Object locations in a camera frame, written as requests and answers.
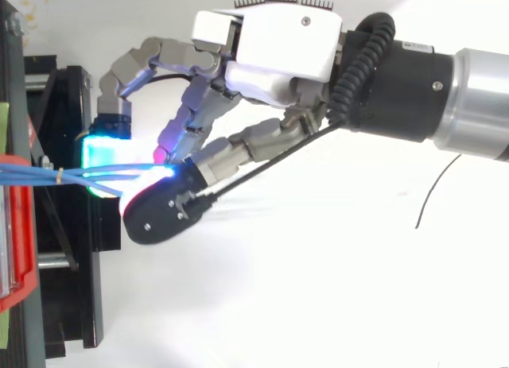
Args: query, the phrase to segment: wire bundle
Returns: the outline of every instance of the wire bundle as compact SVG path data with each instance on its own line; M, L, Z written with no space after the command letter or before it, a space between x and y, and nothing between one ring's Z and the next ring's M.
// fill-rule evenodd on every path
M79 184L95 188L120 197L121 191L100 184L102 181L134 180L141 172L154 164L104 165L100 167L50 170L25 165L0 164L0 185L4 186L51 186L60 184Z

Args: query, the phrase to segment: silver cylinder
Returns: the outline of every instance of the silver cylinder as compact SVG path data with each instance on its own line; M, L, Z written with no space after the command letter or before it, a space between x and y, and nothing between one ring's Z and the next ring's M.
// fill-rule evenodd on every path
M25 88L27 91L43 91L46 88L49 74L36 74L25 76Z
M39 269L63 269L69 267L64 253L41 253L38 256Z
M433 135L439 149L497 159L509 145L509 56L464 48Z

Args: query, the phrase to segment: blue cable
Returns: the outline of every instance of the blue cable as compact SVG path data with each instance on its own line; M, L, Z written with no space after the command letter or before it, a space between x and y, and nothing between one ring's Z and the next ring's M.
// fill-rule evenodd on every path
M87 176L84 177L89 181L124 181L124 180L134 180L138 178L140 175L98 175L98 176ZM23 173L11 173L11 172L0 172L0 185L4 182L14 182L14 181L22 181L24 184L30 184L30 181L33 181L34 176L25 175ZM56 184L55 179L39 179L39 181L48 181L50 184Z
M133 180L139 176L120 175L112 172L121 171L141 171L151 169L153 167L166 167L164 165L154 164L126 164L126 165L104 165L91 168L67 169L60 173L62 184L79 184L100 191L109 193L113 196L121 196L122 192L113 188L97 184L96 181L113 181L113 180ZM83 176L96 173L111 173L109 175ZM57 185L56 178L59 171L31 167L28 165L12 165L0 163L0 185L29 185L29 186L45 186Z
M38 167L29 167L29 166L24 166L24 165L10 165L10 164L0 164L0 169L3 171L8 170L8 171L12 171L12 172L19 172L19 173L23 173L23 174L27 174L27 175L32 175L34 177L45 177L45 178L48 178L49 180L55 181L54 183L52 182L51 184L56 184L56 178L59 173L58 171L52 171L52 170L38 168ZM62 181L66 181L66 182L69 182L72 184L79 184L79 185L83 185L85 187L95 188L100 191L109 193L113 196L120 197L122 195L121 191L118 191L113 188L105 187L104 185L97 184L94 181L89 181L85 177L68 175L66 172L62 172L60 174L60 179Z
M85 173L101 173L101 172L121 172L121 171L132 171L132 170L147 170L153 167L166 167L171 168L168 165L159 164L122 164L122 165L104 165L101 167L90 167L90 168L78 168L78 169L67 169L65 172L72 175L84 175Z

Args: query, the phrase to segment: black cable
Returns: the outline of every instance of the black cable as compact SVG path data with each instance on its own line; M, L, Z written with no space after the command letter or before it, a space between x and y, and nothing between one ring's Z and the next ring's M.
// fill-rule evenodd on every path
M428 192L428 195L426 196L426 199L424 200L424 203L422 204L422 208L421 208L421 213L419 213L419 218L417 220L417 225L415 225L415 229L418 229L419 228L419 225L421 225L421 220L422 220L422 215L424 214L424 210L426 208L426 204L428 203L428 199L429 197L431 196L431 193L433 193L433 190L435 189L435 187L437 186L438 184L438 181L440 181L440 179L442 178L442 176L444 176L444 174L447 172L447 169L449 169L449 167L451 165L454 164L454 162L456 160L458 160L460 158L461 155L458 155L456 157L454 157L453 161L451 161L449 163L449 165L447 165L444 170L442 171L442 173L440 175L438 175L437 179L435 180L434 184L431 186L431 189L429 190Z
M299 149L306 147L308 144L312 143L313 141L317 140L318 138L321 138L322 136L325 136L326 134L330 134L332 131L337 130L340 127L341 127L340 124L335 124L334 126L329 126L327 128L322 129L321 131L316 132L315 134L309 136L308 138L304 139L303 141L299 142L298 144L294 145L293 147L288 148L285 152L279 153L274 159L267 161L264 165L261 165L261 166L257 167L256 169L253 169L251 172L246 173L244 176L235 180L233 183L220 189L216 193L213 193L212 195L210 195L210 199L212 201L215 201L216 199L220 198L222 195L225 195L232 189L237 188L238 186L244 184L246 181L252 179L253 177L256 177L260 173L262 173L262 172L266 171L267 169L269 169L270 167L276 165L278 162L285 160L292 153L296 153Z
M167 79L185 79L188 82L191 82L192 77L187 76L186 74L166 74L165 76L153 77L147 84L151 84L154 82L159 82L160 80L167 80Z
M330 124L337 121L350 124L351 111L357 95L389 52L396 34L394 20L385 13L375 13L364 18L356 31L370 33L370 36L332 88L328 102L330 111L327 114Z

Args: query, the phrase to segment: black metal frame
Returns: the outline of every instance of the black metal frame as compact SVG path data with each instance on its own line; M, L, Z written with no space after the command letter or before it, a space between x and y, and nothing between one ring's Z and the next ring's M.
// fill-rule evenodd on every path
M91 124L87 72L56 69L54 58L26 57L27 75L49 75L43 91L27 92L29 115L55 168L79 168L81 134ZM42 156L32 148L33 160ZM84 348L103 340L99 252L120 249L119 199L100 199L76 185L35 188L39 253L64 251L69 269L41 271L46 358L65 356L64 341Z
M81 135L91 124L87 72L56 69L56 57L23 59L21 37L6 24L16 10L0 0L0 102L10 104L7 151L39 165L80 166ZM49 74L41 91L25 91L25 70ZM29 143L29 117L37 136ZM120 249L118 199L100 199L75 185L34 189L39 253L64 252L69 268L40 271L40 285L10 309L7 350L0 366L44 368L46 358L65 356L64 341L84 348L103 339L99 252Z
M30 159L25 70L21 37L6 24L16 10L0 0L0 102L10 104L7 152ZM10 309L9 342L0 350L0 366L44 368L41 290L37 287Z

